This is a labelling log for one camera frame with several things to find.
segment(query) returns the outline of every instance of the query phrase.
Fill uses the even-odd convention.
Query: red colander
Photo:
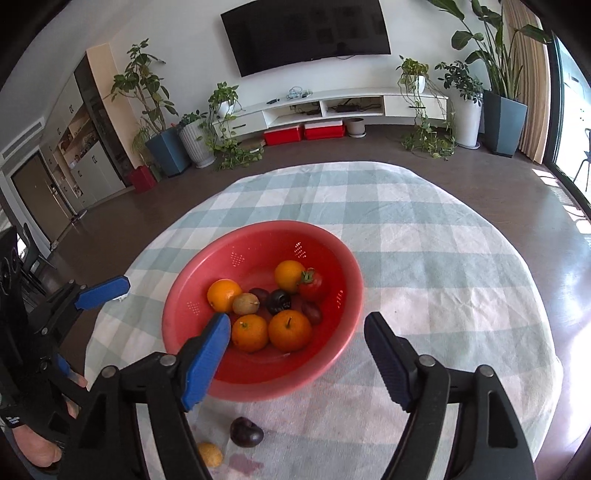
[[[248,225],[201,250],[175,280],[162,321],[164,345],[176,354],[188,338],[199,335],[214,313],[207,290],[230,278],[242,291],[259,287],[273,291],[276,266],[297,260],[321,272],[329,294],[319,305],[321,324],[302,350],[282,353],[272,345],[243,353],[230,342],[209,394],[232,401],[268,400],[302,387],[324,373],[351,340],[363,308],[363,278],[355,257],[332,233],[309,223],[278,220]],[[292,308],[299,310],[294,296]],[[270,320],[264,307],[257,314]],[[235,321],[236,315],[230,314]]]

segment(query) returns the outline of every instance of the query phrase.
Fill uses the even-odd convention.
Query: white cabinet door
[[[447,116],[447,98],[421,96],[425,113],[429,118],[444,120]],[[412,105],[411,98],[403,95],[385,95],[384,111],[386,116],[416,116],[417,107]]]
[[[107,190],[109,195],[113,195],[114,193],[123,190],[125,185],[117,175],[109,157],[105,153],[105,149],[102,147],[100,142],[94,144],[94,146],[88,151],[86,155],[90,155],[90,159],[95,164],[95,166],[100,170],[107,182]]]
[[[43,144],[41,146],[41,155],[43,155],[45,165],[47,165],[49,171],[54,171],[57,167],[57,162],[53,156],[53,149],[48,144]]]
[[[80,95],[76,78],[72,75],[62,90],[56,106],[66,126],[70,124],[82,104],[82,96]]]
[[[89,170],[88,163],[85,162],[85,160],[88,160],[86,156],[76,164],[76,166],[72,169],[72,175],[82,190],[83,196],[86,197],[86,199],[79,197],[79,200],[85,207],[88,207],[90,205],[85,205],[85,203],[88,203],[87,199],[99,199],[96,198],[97,192],[95,192],[94,181],[92,179],[93,172]]]

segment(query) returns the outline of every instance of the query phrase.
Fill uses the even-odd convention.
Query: blue gripper pad
[[[401,343],[405,339],[394,335],[379,312],[365,317],[363,334],[390,398],[404,411],[411,412],[418,398],[418,371],[410,352]]]
[[[81,291],[74,305],[78,310],[90,310],[100,307],[106,301],[125,295],[129,292],[129,288],[130,285],[127,277],[111,278],[96,287]]]
[[[187,340],[179,352],[181,357],[181,402],[186,411],[203,400],[217,366],[230,343],[230,317],[216,313],[203,333]]]

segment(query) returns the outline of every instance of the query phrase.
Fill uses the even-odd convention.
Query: orange
[[[312,340],[312,325],[303,313],[283,310],[269,323],[269,339],[282,352],[295,352]]]
[[[269,343],[267,321],[254,314],[240,317],[232,327],[232,343],[246,353],[265,348]]]
[[[285,260],[275,269],[275,283],[279,285],[279,288],[291,294],[297,293],[297,284],[300,282],[301,273],[304,270],[304,265],[300,262]]]
[[[234,298],[242,293],[240,285],[233,280],[223,278],[214,282],[207,291],[207,301],[216,312],[228,313],[232,311]]]

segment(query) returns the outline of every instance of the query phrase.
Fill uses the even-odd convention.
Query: electronic device
[[[256,0],[222,21],[243,77],[301,61],[390,54],[379,0]]]

